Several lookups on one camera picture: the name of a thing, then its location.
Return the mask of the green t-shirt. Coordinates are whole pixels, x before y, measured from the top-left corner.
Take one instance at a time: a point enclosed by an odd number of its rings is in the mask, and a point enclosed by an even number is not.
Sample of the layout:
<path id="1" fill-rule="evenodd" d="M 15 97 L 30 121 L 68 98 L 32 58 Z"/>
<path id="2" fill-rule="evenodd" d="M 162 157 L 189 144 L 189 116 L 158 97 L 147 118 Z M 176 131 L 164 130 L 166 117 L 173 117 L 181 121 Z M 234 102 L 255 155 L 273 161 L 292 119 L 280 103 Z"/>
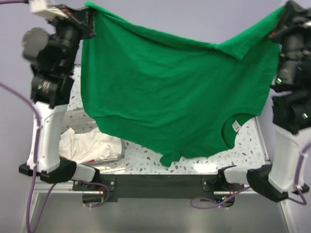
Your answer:
<path id="1" fill-rule="evenodd" d="M 261 114 L 280 53 L 268 35 L 284 7 L 216 44 L 85 5 L 96 35 L 82 46 L 81 97 L 101 132 L 160 153 L 170 166 L 234 148 L 240 127 Z"/>

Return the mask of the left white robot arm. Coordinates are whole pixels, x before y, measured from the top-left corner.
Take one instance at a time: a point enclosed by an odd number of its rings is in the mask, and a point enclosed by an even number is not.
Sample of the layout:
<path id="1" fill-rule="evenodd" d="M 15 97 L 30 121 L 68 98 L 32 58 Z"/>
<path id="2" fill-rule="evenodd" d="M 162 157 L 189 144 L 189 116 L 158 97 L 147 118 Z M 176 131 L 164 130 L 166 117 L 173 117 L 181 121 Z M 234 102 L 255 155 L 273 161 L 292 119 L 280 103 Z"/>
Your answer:
<path id="1" fill-rule="evenodd" d="M 19 172 L 39 177 L 46 183 L 81 181 L 89 190 L 100 187 L 98 169 L 78 164 L 59 155 L 63 120 L 74 83 L 75 58 L 82 40 L 95 36 L 94 11 L 70 8 L 52 0 L 28 2 L 33 15 L 54 26 L 50 34 L 32 28 L 23 37 L 23 57 L 33 72 L 30 106 L 34 110 L 32 146 Z"/>

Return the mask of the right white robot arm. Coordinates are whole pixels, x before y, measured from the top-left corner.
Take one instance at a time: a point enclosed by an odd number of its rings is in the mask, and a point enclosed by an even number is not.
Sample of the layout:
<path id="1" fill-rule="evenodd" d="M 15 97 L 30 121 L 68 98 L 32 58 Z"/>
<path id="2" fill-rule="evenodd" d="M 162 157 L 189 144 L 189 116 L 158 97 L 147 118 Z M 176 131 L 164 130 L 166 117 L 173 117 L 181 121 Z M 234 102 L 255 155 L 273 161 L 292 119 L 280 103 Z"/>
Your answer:
<path id="1" fill-rule="evenodd" d="M 290 0 L 269 39 L 281 45 L 273 101 L 276 151 L 270 165 L 259 168 L 227 166 L 219 169 L 213 188 L 227 191 L 243 184 L 274 202 L 303 196 L 303 178 L 311 142 L 311 11 Z"/>

